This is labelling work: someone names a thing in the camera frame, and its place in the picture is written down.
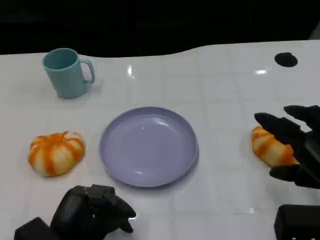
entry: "teal mug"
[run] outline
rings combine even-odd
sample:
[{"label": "teal mug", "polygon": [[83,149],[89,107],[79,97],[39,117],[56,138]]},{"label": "teal mug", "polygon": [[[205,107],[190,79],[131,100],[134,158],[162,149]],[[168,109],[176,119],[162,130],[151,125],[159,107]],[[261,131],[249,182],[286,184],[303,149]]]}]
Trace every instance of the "teal mug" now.
[{"label": "teal mug", "polygon": [[[43,58],[43,67],[58,95],[62,99],[75,99],[83,95],[88,85],[95,82],[95,70],[90,60],[79,59],[75,50],[58,48]],[[91,80],[85,80],[80,63],[87,64]]]}]

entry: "white tile surface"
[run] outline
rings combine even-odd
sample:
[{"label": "white tile surface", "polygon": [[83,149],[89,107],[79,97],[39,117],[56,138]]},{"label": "white tile surface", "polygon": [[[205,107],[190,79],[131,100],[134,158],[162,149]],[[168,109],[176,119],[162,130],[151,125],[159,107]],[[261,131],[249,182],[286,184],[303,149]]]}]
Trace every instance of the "white tile surface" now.
[{"label": "white tile surface", "polygon": [[274,101],[276,99],[274,83],[267,75],[268,72],[237,75],[235,79],[241,98],[253,101]]},{"label": "white tile surface", "polygon": [[165,80],[166,99],[170,103],[200,103],[200,87],[191,77],[168,77]]},{"label": "white tile surface", "polygon": [[206,106],[210,128],[241,130],[245,127],[242,105],[239,102],[210,103]]},{"label": "white tile surface", "polygon": [[[293,52],[298,65],[277,65],[280,52]],[[251,150],[254,113],[287,117],[286,105],[319,105],[319,52],[319,41],[293,41],[205,46],[165,56],[82,56],[93,61],[96,83],[74,100],[57,98],[42,69],[43,53],[1,55],[0,238],[12,239],[17,227],[37,216],[50,223],[74,185],[102,184],[114,186],[138,213],[133,234],[118,230],[106,239],[275,239],[277,208],[317,205],[320,194],[269,177]],[[131,188],[103,168],[103,130],[138,106],[176,111],[195,130],[199,162],[173,185]],[[69,174],[43,179],[28,165],[29,144],[63,130],[83,135],[86,156]]]},{"label": "white tile surface", "polygon": [[237,87],[231,75],[214,75],[203,79],[205,99],[208,103],[237,101]]}]

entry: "purple plate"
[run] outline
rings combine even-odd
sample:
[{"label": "purple plate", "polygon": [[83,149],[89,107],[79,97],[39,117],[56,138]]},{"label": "purple plate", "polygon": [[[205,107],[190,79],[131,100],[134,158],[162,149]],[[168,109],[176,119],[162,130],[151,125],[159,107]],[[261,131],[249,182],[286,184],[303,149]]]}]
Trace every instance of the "purple plate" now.
[{"label": "purple plate", "polygon": [[114,119],[100,140],[106,171],[137,187],[158,187],[178,180],[198,159],[198,141],[190,124],[159,107],[129,110]]}]

